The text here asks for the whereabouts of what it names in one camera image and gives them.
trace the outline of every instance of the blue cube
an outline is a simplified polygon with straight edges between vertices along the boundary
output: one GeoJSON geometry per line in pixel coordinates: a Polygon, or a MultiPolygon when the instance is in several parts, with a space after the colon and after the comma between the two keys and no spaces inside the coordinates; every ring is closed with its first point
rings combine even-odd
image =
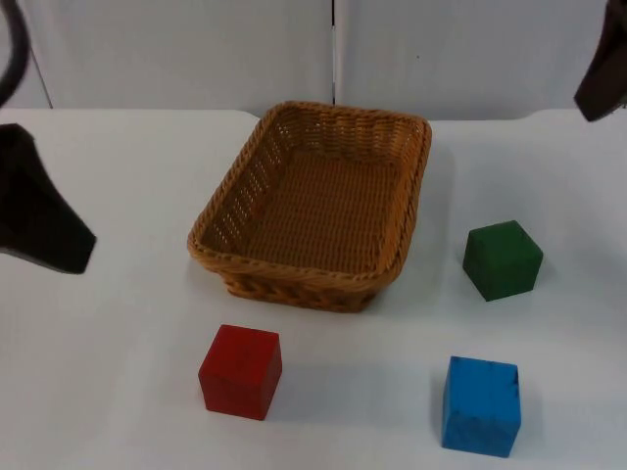
{"type": "Polygon", "coordinates": [[[509,457],[521,421],[518,367],[451,357],[443,407],[443,447],[509,457]]]}

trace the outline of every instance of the black cable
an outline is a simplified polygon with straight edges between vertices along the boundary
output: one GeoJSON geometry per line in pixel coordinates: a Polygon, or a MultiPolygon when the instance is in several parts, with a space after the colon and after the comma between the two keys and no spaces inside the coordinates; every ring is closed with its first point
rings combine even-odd
{"type": "Polygon", "coordinates": [[[7,19],[12,46],[9,65],[0,79],[0,108],[2,108],[24,79],[30,58],[30,38],[17,0],[0,0],[0,5],[7,19]]]}

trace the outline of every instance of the woven texture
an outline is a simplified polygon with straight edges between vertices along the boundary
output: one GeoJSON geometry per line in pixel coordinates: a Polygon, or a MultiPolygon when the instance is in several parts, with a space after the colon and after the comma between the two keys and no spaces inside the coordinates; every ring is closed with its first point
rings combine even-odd
{"type": "Polygon", "coordinates": [[[189,252],[236,296],[360,311],[401,272],[430,145],[420,117],[278,105],[199,215],[189,252]]]}

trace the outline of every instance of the toy block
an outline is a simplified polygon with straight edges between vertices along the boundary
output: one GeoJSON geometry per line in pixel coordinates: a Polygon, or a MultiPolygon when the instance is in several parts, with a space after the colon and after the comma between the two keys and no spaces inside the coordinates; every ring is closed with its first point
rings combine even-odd
{"type": "Polygon", "coordinates": [[[451,357],[443,407],[442,447],[509,457],[521,422],[518,367],[451,357]]]}
{"type": "Polygon", "coordinates": [[[533,290],[542,250],[518,222],[471,230],[463,270],[486,301],[533,290]]]}
{"type": "Polygon", "coordinates": [[[281,370],[278,334],[221,325],[198,372],[205,406],[263,420],[281,370]]]}

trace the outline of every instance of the green cube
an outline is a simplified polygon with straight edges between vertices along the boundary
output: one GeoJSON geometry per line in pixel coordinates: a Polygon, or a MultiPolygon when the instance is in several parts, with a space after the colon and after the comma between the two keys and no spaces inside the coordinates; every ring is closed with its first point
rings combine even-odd
{"type": "Polygon", "coordinates": [[[463,270],[486,301],[533,290],[542,250],[518,222],[470,230],[463,270]]]}

